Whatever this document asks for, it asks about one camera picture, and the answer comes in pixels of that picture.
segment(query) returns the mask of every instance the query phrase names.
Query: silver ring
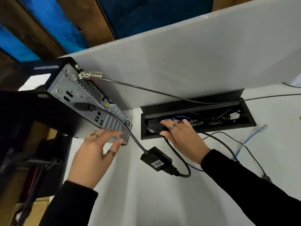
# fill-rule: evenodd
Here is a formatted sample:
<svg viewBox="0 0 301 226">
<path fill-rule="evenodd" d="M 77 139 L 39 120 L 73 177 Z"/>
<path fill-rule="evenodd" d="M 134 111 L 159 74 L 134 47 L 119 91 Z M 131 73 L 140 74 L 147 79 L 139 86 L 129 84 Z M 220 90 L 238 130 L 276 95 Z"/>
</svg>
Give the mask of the silver ring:
<svg viewBox="0 0 301 226">
<path fill-rule="evenodd" d="M 99 137 L 99 135 L 95 134 L 95 133 L 92 133 L 90 136 L 95 136 L 96 138 Z"/>
<path fill-rule="evenodd" d="M 173 129 L 174 127 L 176 127 L 176 125 L 172 124 L 172 125 L 169 126 L 168 130 L 171 131 L 171 129 Z"/>
<path fill-rule="evenodd" d="M 116 155 L 116 153 L 115 152 L 113 152 L 112 150 L 108 150 L 107 151 L 107 154 L 110 154 L 110 155 L 112 155 L 113 156 L 113 158 L 115 157 L 115 155 Z"/>
</svg>

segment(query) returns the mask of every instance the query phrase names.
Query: barcode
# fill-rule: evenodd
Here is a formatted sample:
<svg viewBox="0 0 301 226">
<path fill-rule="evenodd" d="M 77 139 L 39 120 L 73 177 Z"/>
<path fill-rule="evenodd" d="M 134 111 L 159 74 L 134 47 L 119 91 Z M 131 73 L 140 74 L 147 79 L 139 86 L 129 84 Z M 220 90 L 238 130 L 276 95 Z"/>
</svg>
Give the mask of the barcode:
<svg viewBox="0 0 301 226">
<path fill-rule="evenodd" d="M 164 165 L 164 163 L 161 160 L 157 160 L 156 162 L 153 162 L 151 165 L 153 167 L 157 168 L 157 167 Z"/>
</svg>

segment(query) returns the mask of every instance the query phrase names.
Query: black sleeve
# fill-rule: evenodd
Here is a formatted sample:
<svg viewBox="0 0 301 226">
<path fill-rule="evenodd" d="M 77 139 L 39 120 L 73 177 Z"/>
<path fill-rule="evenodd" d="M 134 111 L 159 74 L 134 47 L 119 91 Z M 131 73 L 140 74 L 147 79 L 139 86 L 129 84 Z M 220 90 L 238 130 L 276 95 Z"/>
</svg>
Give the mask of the black sleeve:
<svg viewBox="0 0 301 226">
<path fill-rule="evenodd" d="M 204 157 L 201 167 L 255 225 L 300 223 L 301 201 L 288 196 L 222 153 L 211 150 Z"/>
<path fill-rule="evenodd" d="M 39 225 L 88 225 L 97 196 L 98 193 L 90 188 L 65 181 Z"/>
</svg>

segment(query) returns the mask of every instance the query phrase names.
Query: person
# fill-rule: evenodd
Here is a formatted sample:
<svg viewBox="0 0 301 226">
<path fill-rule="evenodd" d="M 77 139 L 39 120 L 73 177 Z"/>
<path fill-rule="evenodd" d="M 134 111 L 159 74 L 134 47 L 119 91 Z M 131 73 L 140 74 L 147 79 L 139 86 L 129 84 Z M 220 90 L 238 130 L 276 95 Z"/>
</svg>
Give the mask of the person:
<svg viewBox="0 0 301 226">
<path fill-rule="evenodd" d="M 162 131 L 161 135 L 167 137 L 179 152 L 201 165 L 255 225 L 298 224 L 299 200 L 217 150 L 210 149 L 187 120 L 182 123 L 163 120 L 161 123 L 166 127 L 176 125 L 170 132 Z M 120 134 L 101 129 L 87 136 L 74 156 L 67 181 L 50 202 L 40 226 L 88 224 L 98 195 L 93 189 L 112 163 L 122 140 L 116 140 L 107 154 L 103 154 L 103 147 L 111 137 Z"/>
</svg>

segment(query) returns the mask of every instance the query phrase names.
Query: blue panel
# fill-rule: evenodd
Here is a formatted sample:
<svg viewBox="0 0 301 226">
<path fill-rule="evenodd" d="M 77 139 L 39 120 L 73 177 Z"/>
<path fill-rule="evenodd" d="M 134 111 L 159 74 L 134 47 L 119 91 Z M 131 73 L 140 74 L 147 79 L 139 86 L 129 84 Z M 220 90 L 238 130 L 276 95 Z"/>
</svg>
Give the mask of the blue panel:
<svg viewBox="0 0 301 226">
<path fill-rule="evenodd" d="M 25 46 L 17 37 L 10 33 L 5 27 L 0 24 L 0 47 L 16 60 L 34 61 L 40 58 Z"/>
<path fill-rule="evenodd" d="M 99 0 L 120 39 L 212 11 L 213 0 Z"/>
<path fill-rule="evenodd" d="M 89 48 L 56 0 L 20 0 L 68 53 Z"/>
</svg>

